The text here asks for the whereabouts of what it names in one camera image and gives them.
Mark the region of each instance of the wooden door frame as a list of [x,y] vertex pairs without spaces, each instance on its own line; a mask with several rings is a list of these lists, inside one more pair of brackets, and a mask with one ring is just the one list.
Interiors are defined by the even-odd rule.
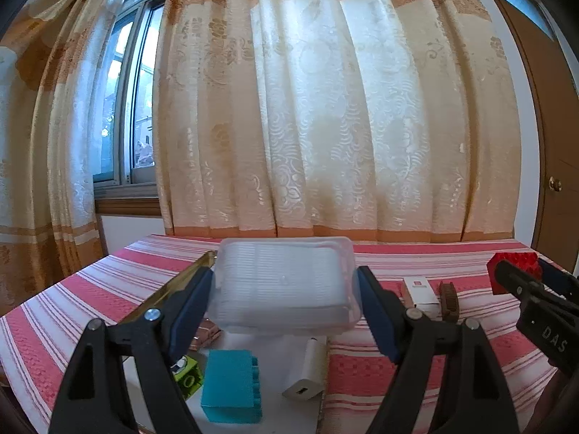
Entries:
[[525,72],[527,74],[527,79],[529,81],[529,87],[531,88],[531,96],[533,98],[533,105],[535,110],[535,117],[537,119],[537,134],[539,141],[539,191],[538,191],[538,201],[537,201],[537,215],[535,218],[535,229],[533,232],[533,240],[531,241],[531,247],[536,249],[538,246],[539,235],[541,233],[542,217],[545,209],[545,187],[546,187],[546,155],[545,155],[545,133],[543,129],[543,116],[541,112],[541,102],[539,95],[537,93],[537,87],[535,86],[533,74],[531,67],[529,66],[529,60],[525,53],[523,44],[520,41],[519,34],[505,9],[505,3],[509,4],[506,0],[494,0],[494,2],[499,7],[503,18],[507,23],[508,28],[511,31],[512,37],[515,40],[517,49],[519,49],[520,58],[523,61],[523,66],[525,66]]

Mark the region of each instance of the door knob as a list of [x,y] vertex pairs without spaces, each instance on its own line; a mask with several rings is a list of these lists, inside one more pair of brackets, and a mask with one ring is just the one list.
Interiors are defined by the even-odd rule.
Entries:
[[549,178],[549,189],[551,191],[560,192],[563,189],[560,179],[555,179],[554,177]]

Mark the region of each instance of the clear plastic container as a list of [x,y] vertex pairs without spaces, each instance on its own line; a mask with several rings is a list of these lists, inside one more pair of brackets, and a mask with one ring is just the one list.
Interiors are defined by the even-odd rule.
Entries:
[[345,237],[227,238],[208,317],[230,333],[337,335],[361,317],[354,271]]

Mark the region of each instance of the beige floral curtain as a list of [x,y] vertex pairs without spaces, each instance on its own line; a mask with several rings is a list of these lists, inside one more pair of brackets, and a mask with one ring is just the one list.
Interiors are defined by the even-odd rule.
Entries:
[[519,120],[479,0],[167,0],[160,34],[169,234],[512,236]]
[[0,315],[102,257],[92,92],[123,0],[35,0],[0,41]]

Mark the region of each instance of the red cube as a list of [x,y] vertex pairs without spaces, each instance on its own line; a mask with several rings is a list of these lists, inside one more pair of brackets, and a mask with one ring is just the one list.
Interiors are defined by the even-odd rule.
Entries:
[[494,278],[494,268],[499,261],[506,259],[517,268],[527,272],[535,277],[538,281],[542,278],[542,269],[539,265],[537,253],[495,253],[495,255],[486,264],[489,272],[490,287],[494,295],[506,294],[508,291],[501,286]]

